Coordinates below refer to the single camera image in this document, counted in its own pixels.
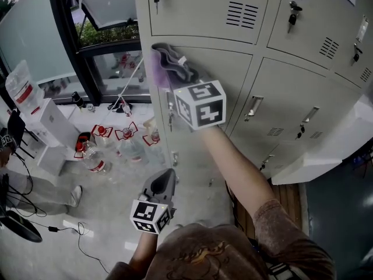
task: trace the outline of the sneaker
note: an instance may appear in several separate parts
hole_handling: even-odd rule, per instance
[[[76,208],[79,205],[80,199],[82,198],[82,192],[83,192],[83,188],[81,185],[77,185],[75,189],[71,191],[71,195],[72,195],[71,206],[72,207]]]

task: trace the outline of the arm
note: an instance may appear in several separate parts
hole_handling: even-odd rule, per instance
[[[143,232],[129,266],[144,278],[157,251],[158,235]]]
[[[9,156],[12,154],[12,149],[10,147],[4,148],[0,151],[0,167],[3,168],[8,164]]]
[[[233,145],[219,127],[200,131],[221,174],[251,217],[275,195],[264,175]]]

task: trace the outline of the hand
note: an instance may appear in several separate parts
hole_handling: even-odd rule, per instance
[[[12,150],[10,147],[6,147],[4,148],[1,152],[0,152],[0,167],[3,168],[4,166],[6,166],[6,164],[8,164],[8,161],[9,161],[9,156],[12,154]]]

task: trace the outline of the bottle cap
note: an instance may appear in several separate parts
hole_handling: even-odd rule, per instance
[[[131,130],[129,128],[123,129],[123,137],[124,139],[128,139],[129,137],[131,137]]]
[[[78,152],[82,152],[82,151],[85,150],[85,147],[84,147],[84,145],[81,142],[78,142],[76,144],[76,149],[78,150]]]
[[[98,133],[100,133],[100,135],[105,133],[105,128],[102,125],[98,127]]]

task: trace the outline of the person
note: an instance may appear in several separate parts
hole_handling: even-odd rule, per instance
[[[258,248],[233,225],[190,224],[173,231],[157,250],[157,235],[142,233],[128,264],[118,262],[107,277],[117,279],[269,279],[270,265],[296,270],[299,278],[334,279],[333,261],[291,221],[264,175],[219,127],[199,131],[228,186],[253,219]]]
[[[77,207],[82,197],[83,188],[78,185],[73,191],[55,187],[47,180],[25,175],[8,170],[9,157],[15,149],[9,146],[0,151],[0,181],[4,175],[9,177],[9,191],[6,206],[22,209],[34,213],[38,207],[40,215],[64,214],[69,207]]]

